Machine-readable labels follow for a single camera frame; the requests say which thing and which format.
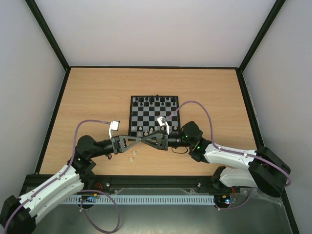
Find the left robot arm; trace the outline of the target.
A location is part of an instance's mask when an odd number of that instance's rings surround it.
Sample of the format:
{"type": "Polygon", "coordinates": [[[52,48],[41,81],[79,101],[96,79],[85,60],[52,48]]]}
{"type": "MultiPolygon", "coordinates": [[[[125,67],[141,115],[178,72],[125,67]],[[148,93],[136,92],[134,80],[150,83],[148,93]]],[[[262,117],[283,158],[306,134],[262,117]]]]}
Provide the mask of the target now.
{"type": "Polygon", "coordinates": [[[10,196],[3,204],[0,224],[6,234],[31,234],[36,225],[66,198],[86,192],[100,194],[94,189],[96,176],[92,169],[98,156],[111,157],[112,154],[124,153],[131,148],[138,137],[119,135],[103,141],[95,141],[91,136],[82,136],[74,143],[74,154],[55,175],[29,192],[19,196],[10,196]]]}

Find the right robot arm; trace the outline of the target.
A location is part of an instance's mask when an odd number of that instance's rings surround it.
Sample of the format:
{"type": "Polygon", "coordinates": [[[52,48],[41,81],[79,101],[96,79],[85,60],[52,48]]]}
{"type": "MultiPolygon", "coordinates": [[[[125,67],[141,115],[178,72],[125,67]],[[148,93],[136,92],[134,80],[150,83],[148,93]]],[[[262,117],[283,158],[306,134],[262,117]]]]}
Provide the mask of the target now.
{"type": "Polygon", "coordinates": [[[290,168],[269,148],[240,150],[217,145],[203,138],[195,122],[186,123],[180,133],[160,130],[142,138],[142,143],[158,150],[188,147],[196,162],[217,163],[212,176],[213,187],[254,187],[271,197],[280,197],[290,175],[290,168]]]}

